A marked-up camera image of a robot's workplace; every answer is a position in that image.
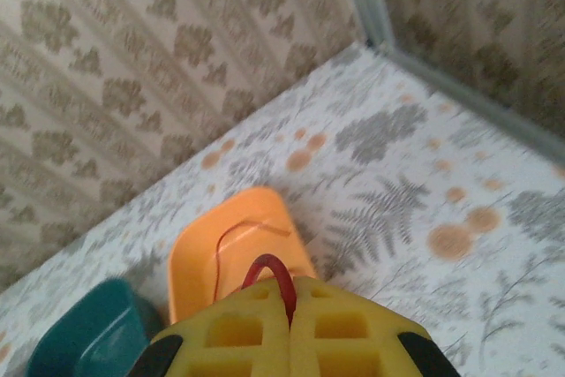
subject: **patterned wallpaper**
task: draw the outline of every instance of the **patterned wallpaper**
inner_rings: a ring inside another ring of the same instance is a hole
[[[388,0],[403,49],[565,137],[565,0]]]
[[[358,37],[350,0],[0,0],[0,290]]]

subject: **orange plastic toy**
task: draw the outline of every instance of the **orange plastic toy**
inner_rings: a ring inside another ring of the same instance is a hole
[[[317,277],[283,199],[267,187],[240,192],[190,224],[169,257],[171,322],[238,290],[263,253],[280,258],[292,276]],[[270,276],[265,270],[260,280]]]

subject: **red cord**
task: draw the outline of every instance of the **red cord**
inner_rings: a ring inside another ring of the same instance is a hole
[[[249,271],[247,271],[241,289],[245,289],[257,282],[257,278],[264,267],[269,267],[273,271],[273,275],[275,275],[276,281],[279,283],[279,290],[281,291],[281,298],[284,302],[284,309],[286,310],[290,327],[292,316],[297,309],[297,290],[294,287],[289,270],[276,256],[265,253],[257,258],[250,266]]]
[[[252,226],[252,227],[260,227],[263,229],[267,229],[272,233],[275,233],[279,236],[288,236],[290,234],[289,231],[277,229],[276,227],[265,224],[263,222],[254,222],[254,221],[241,221],[237,224],[232,225],[223,234],[218,238],[218,241],[215,244],[215,286],[214,286],[214,298],[213,301],[215,302],[218,299],[218,290],[220,289],[220,245],[226,236],[228,236],[233,230],[243,227],[243,226]]]

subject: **floral wallpaper pattern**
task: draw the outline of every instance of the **floral wallpaper pattern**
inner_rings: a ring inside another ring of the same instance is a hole
[[[400,47],[565,137],[565,0],[387,0]]]
[[[0,291],[361,37],[350,0],[0,4]]]
[[[0,374],[111,275],[166,313],[177,235],[254,185],[320,277],[422,323],[462,376],[562,374],[565,171],[358,45],[0,294]]]

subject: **teal plastic object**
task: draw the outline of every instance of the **teal plastic object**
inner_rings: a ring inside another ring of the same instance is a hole
[[[159,313],[128,282],[107,280],[49,329],[26,377],[124,377],[163,327]]]

